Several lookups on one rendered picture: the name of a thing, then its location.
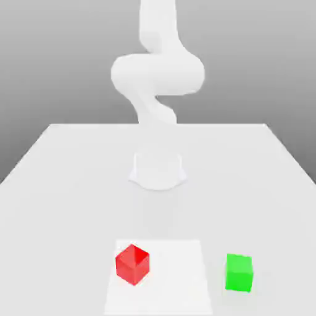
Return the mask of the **small red cube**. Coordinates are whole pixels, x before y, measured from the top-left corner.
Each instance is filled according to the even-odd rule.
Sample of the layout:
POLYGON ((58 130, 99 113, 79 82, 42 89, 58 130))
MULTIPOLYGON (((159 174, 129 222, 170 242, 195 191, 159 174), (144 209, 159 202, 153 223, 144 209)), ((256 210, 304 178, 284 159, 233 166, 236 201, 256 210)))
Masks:
POLYGON ((150 255, 134 244, 115 257, 117 276, 136 286, 150 271, 150 255))

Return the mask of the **small green cube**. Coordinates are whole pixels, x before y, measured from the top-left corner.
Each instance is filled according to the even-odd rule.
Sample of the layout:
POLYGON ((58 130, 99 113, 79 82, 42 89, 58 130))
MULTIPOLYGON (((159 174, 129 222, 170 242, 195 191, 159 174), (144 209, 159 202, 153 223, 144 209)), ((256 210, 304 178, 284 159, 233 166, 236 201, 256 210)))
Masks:
POLYGON ((251 292, 254 271, 252 257, 227 254, 225 264, 225 289, 239 292, 251 292))

